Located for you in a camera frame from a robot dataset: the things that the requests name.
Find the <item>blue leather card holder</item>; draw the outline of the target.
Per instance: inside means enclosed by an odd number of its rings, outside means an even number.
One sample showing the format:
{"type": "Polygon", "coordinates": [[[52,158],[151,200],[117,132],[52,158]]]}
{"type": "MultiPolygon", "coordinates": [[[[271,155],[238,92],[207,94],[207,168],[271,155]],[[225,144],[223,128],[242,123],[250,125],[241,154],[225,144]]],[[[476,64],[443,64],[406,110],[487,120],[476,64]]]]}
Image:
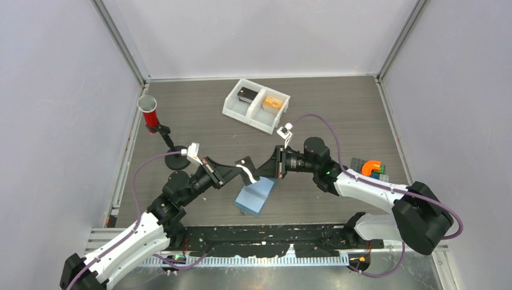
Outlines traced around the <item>blue leather card holder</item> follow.
{"type": "Polygon", "coordinates": [[[254,184],[244,185],[235,198],[234,205],[244,214],[259,216],[275,184],[275,179],[261,177],[254,184]]]}

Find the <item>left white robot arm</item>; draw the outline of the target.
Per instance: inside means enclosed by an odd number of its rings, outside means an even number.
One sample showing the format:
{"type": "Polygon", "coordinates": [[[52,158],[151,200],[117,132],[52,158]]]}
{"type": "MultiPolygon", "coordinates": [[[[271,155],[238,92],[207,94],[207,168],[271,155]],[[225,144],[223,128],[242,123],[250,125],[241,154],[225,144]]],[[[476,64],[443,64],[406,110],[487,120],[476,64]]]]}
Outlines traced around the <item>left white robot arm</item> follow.
{"type": "Polygon", "coordinates": [[[64,264],[62,289],[113,289],[146,258],[169,248],[180,249],[185,242],[181,219],[185,206],[213,187],[220,189],[242,175],[252,181],[254,164],[245,157],[229,166],[202,158],[196,172],[173,172],[162,193],[130,227],[84,257],[69,256],[64,264]]]}

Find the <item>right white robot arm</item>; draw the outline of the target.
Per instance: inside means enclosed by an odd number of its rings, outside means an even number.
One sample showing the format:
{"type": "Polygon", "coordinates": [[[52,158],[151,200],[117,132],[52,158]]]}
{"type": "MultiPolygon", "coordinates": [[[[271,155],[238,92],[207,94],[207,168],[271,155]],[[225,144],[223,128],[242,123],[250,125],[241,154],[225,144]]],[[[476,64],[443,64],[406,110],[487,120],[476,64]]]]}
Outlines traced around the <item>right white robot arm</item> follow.
{"type": "Polygon", "coordinates": [[[319,137],[306,139],[303,151],[275,146],[271,157],[252,174],[283,179],[289,172],[311,173],[321,191],[358,199],[385,211],[383,215],[358,212],[345,224],[345,241],[353,248],[376,239],[394,240],[427,256],[454,223],[426,184],[386,183],[340,166],[319,137]]]}

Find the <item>orange card box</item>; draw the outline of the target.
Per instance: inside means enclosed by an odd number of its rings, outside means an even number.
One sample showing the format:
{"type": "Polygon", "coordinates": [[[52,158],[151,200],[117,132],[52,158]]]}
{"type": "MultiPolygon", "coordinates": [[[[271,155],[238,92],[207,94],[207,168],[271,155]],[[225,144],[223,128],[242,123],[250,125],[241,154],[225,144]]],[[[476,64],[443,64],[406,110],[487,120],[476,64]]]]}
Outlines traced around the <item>orange card box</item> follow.
{"type": "Polygon", "coordinates": [[[283,104],[284,104],[284,101],[279,99],[279,98],[276,98],[276,97],[273,97],[273,96],[266,96],[266,98],[263,100],[262,102],[262,109],[265,111],[265,112],[268,112],[270,114],[274,114],[274,115],[277,115],[279,113],[279,111],[281,110],[281,108],[283,107],[283,104]]]}

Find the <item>black card box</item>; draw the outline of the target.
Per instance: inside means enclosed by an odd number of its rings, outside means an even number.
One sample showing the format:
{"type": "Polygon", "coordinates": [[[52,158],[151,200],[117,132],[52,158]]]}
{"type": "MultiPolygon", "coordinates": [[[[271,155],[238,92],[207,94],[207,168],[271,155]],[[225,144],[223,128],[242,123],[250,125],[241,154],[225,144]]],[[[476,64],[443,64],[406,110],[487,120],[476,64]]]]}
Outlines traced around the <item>black card box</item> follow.
{"type": "Polygon", "coordinates": [[[238,100],[242,103],[251,104],[257,97],[258,92],[246,87],[240,88],[237,93],[238,100]]]}

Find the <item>white divided plastic bin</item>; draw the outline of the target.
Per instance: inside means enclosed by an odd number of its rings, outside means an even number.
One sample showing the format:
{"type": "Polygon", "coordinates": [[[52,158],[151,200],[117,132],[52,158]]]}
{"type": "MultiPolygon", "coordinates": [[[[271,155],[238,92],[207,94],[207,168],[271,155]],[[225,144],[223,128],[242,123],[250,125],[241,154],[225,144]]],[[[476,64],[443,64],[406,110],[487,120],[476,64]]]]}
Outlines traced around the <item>white divided plastic bin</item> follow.
{"type": "Polygon", "coordinates": [[[280,118],[286,113],[289,101],[290,96],[287,94],[248,79],[240,79],[225,98],[222,114],[271,135],[278,127],[280,118]],[[238,100],[237,93],[242,87],[258,92],[256,99],[250,105],[238,100]],[[284,101],[283,107],[277,115],[265,112],[261,107],[263,100],[268,95],[284,101]]]}

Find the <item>orange toy brick arch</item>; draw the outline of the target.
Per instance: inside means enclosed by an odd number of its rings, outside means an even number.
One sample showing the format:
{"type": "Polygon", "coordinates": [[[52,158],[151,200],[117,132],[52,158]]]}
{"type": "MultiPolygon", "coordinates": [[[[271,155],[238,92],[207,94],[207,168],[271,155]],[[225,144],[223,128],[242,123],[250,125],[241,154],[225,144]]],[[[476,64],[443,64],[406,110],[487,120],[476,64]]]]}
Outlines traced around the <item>orange toy brick arch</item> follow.
{"type": "Polygon", "coordinates": [[[363,164],[361,174],[371,176],[373,173],[378,174],[382,172],[382,163],[380,161],[371,160],[363,164]]]}

